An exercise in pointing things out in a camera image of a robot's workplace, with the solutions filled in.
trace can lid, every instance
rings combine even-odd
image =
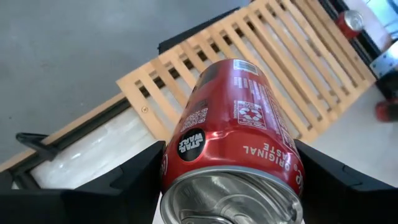
[[[240,166],[188,172],[160,203],[166,224],[301,223],[298,196],[277,177]]]
[[[364,27],[362,15],[355,10],[344,12],[344,21],[352,31],[361,31]]]

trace recycling symbol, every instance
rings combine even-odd
[[[250,114],[248,114],[248,112],[250,112],[250,111],[251,111],[252,114],[254,114],[254,116],[250,116]],[[239,113],[241,115],[243,115],[244,118],[252,119],[252,120],[255,120],[255,121],[259,121],[262,118],[262,115],[260,114],[260,112],[258,110],[255,110],[255,109],[251,109],[250,110],[249,108],[241,108],[239,110]]]

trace aluminum can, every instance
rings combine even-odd
[[[363,17],[355,10],[340,13],[336,24],[348,40],[356,37],[364,29]]]
[[[166,224],[302,221],[302,162],[266,76],[245,60],[200,75],[161,175]]]

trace gray floor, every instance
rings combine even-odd
[[[1,0],[0,162],[108,100],[159,42],[249,0]]]

